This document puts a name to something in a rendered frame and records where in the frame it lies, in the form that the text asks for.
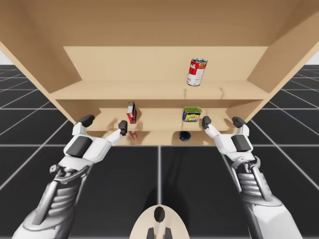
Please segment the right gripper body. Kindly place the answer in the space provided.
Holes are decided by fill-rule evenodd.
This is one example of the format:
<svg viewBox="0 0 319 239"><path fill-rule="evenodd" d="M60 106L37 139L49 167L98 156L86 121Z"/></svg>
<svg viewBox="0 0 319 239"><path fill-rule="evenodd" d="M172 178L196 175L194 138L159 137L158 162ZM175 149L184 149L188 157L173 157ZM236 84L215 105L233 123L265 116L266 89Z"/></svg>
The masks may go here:
<svg viewBox="0 0 319 239"><path fill-rule="evenodd" d="M245 161L253 161L253 146L247 136L243 134L220 134L214 142L222 154L231 161L236 161L240 157Z"/></svg>

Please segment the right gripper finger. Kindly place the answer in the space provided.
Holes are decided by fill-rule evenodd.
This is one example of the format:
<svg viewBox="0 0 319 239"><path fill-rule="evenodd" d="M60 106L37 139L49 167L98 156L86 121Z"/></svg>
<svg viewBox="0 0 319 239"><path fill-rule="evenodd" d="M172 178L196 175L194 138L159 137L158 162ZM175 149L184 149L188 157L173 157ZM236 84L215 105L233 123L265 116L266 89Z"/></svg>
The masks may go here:
<svg viewBox="0 0 319 239"><path fill-rule="evenodd" d="M233 125L237 128L237 134L249 135L249 128L243 119L240 117L233 117L232 121Z"/></svg>
<svg viewBox="0 0 319 239"><path fill-rule="evenodd" d="M212 120L209 116L204 116L202 119L202 128L205 133L213 140L219 139L221 133L212 125Z"/></svg>

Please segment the green and blue rectangular can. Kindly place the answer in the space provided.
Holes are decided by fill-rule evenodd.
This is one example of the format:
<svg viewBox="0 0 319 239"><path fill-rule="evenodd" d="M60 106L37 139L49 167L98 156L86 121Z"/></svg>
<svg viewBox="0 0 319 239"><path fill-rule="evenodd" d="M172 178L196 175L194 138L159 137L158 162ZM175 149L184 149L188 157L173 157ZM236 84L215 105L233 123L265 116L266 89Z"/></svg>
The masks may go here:
<svg viewBox="0 0 319 239"><path fill-rule="evenodd" d="M184 122L197 122L201 113L200 107L184 107L182 120Z"/></svg>

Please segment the pale wooden shelf unit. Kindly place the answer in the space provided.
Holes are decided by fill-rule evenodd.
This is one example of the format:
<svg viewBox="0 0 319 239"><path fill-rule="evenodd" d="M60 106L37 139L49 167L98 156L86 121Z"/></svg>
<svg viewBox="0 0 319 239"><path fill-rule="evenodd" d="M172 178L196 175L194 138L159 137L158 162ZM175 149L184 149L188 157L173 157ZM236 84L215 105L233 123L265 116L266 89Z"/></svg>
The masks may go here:
<svg viewBox="0 0 319 239"><path fill-rule="evenodd" d="M200 107L221 132L249 121L319 51L319 0L0 0L0 51L71 121L94 115L102 136L127 119L124 144L212 141ZM206 59L199 86L193 58Z"/></svg>

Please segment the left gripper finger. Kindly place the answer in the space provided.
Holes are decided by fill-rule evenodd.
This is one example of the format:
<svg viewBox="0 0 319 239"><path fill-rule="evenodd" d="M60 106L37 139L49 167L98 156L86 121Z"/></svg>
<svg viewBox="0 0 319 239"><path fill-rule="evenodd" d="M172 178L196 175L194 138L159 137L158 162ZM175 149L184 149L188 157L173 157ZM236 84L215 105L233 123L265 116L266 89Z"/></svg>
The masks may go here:
<svg viewBox="0 0 319 239"><path fill-rule="evenodd" d="M118 129L108 135L106 140L110 142L111 145L116 145L128 132L128 122L125 120L120 121L118 124Z"/></svg>
<svg viewBox="0 0 319 239"><path fill-rule="evenodd" d="M89 127L95 119L94 115L86 115L82 117L74 126L72 129L72 135L86 135L87 131L86 128Z"/></svg>

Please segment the red and white can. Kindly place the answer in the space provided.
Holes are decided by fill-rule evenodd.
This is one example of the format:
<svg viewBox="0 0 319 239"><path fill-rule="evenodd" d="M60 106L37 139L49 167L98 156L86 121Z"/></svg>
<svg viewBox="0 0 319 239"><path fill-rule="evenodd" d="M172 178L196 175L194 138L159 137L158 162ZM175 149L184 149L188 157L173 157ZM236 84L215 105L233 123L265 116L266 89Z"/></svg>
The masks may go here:
<svg viewBox="0 0 319 239"><path fill-rule="evenodd" d="M187 84L190 86L199 86L207 65L207 60L202 58L193 58L190 63Z"/></svg>

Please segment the tan robot part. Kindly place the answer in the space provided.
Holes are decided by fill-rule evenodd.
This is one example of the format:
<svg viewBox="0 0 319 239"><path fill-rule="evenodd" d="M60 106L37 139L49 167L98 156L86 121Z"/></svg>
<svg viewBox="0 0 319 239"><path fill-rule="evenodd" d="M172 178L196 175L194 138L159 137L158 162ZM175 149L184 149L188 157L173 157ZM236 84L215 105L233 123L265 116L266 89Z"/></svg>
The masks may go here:
<svg viewBox="0 0 319 239"><path fill-rule="evenodd" d="M170 207L155 205L136 220L129 239L190 239L181 217Z"/></svg>

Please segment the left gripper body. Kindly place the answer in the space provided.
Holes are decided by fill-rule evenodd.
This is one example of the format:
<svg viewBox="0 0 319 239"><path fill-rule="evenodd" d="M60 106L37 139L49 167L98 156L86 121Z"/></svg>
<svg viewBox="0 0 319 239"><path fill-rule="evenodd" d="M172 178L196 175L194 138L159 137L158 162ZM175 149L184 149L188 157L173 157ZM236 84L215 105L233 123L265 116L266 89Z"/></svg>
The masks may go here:
<svg viewBox="0 0 319 239"><path fill-rule="evenodd" d="M75 135L67 143L63 152L66 156L85 159L92 163L100 162L112 147L112 143L106 138L87 135Z"/></svg>

